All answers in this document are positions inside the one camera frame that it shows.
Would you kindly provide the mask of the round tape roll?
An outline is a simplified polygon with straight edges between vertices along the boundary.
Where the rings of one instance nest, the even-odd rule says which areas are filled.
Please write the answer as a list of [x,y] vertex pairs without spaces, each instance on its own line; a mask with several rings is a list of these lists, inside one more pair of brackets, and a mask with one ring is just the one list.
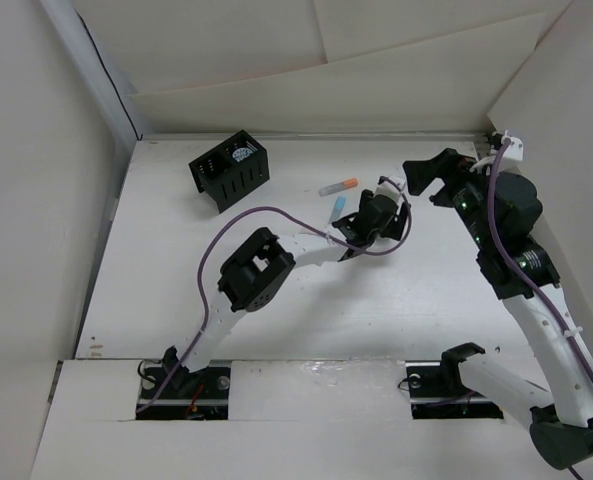
[[236,140],[229,148],[229,154],[233,160],[240,163],[257,152],[257,148],[248,140]]

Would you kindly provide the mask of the blue capped highlighter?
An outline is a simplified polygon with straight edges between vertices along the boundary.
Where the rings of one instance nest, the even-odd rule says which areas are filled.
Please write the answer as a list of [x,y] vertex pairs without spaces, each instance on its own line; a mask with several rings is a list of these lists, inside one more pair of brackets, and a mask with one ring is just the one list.
[[347,198],[345,196],[338,196],[334,202],[332,207],[328,223],[333,224],[334,222],[338,221],[343,214],[345,205],[346,205]]

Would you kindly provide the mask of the black slotted organizer box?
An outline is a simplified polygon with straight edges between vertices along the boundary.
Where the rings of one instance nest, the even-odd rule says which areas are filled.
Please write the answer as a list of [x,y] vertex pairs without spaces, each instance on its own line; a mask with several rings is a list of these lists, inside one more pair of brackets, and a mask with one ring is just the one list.
[[[229,154],[236,140],[248,140],[257,152],[237,163]],[[199,193],[206,193],[223,213],[270,179],[267,150],[245,130],[188,164]]]

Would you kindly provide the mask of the orange capped highlighter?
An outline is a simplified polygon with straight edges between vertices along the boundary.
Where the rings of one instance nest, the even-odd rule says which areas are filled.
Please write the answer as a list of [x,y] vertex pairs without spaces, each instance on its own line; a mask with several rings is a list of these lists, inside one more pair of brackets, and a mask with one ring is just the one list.
[[327,185],[324,187],[321,187],[319,189],[319,195],[321,197],[325,197],[325,196],[329,196],[332,194],[336,194],[345,190],[349,190],[352,188],[357,187],[359,184],[358,180],[356,178],[350,178],[347,180],[343,180],[341,182],[337,182],[331,185]]

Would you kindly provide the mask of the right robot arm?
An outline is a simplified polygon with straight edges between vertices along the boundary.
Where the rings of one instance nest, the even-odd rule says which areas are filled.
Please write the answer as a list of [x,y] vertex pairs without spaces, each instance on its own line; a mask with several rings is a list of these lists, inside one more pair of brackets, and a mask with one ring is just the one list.
[[550,467],[573,472],[593,457],[593,357],[569,314],[553,260],[531,234],[543,211],[537,189],[502,171],[505,151],[475,161],[447,148],[404,162],[403,171],[412,196],[442,181],[431,202],[454,209],[467,228],[482,275],[526,337],[548,386],[507,370],[475,343],[442,353],[438,381],[449,393],[490,400],[528,431]]

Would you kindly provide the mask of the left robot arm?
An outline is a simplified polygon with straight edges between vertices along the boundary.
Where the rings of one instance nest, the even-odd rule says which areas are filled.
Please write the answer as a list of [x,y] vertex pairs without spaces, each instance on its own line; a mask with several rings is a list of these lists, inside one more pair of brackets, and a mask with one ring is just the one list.
[[[254,231],[221,265],[211,296],[203,283],[204,268],[217,242],[235,223],[255,213],[276,213],[302,227],[296,235],[277,235],[269,228]],[[199,373],[207,368],[215,350],[248,313],[266,307],[296,269],[340,263],[359,256],[388,255],[402,246],[411,231],[411,208],[405,194],[394,186],[362,193],[358,211],[332,223],[341,236],[333,236],[270,206],[247,210],[223,227],[199,262],[197,286],[203,319],[183,352],[168,348],[161,360],[163,385],[177,396],[198,387]]]

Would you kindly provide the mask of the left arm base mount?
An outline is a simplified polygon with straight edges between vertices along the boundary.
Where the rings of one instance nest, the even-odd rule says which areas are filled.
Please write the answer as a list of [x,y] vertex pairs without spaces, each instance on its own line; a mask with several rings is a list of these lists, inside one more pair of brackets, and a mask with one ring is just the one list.
[[231,363],[212,363],[194,373],[180,367],[160,389],[177,360],[177,350],[170,347],[161,360],[145,359],[139,363],[140,387],[135,418],[143,421],[227,420]]

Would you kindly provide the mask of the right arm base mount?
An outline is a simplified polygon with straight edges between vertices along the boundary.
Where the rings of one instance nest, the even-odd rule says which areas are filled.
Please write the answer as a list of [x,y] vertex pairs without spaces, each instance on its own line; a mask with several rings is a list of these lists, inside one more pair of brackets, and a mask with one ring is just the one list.
[[483,347],[468,342],[444,351],[438,360],[406,361],[405,375],[398,389],[409,395],[412,419],[503,420],[500,407],[465,387],[460,378],[460,364],[484,353]]

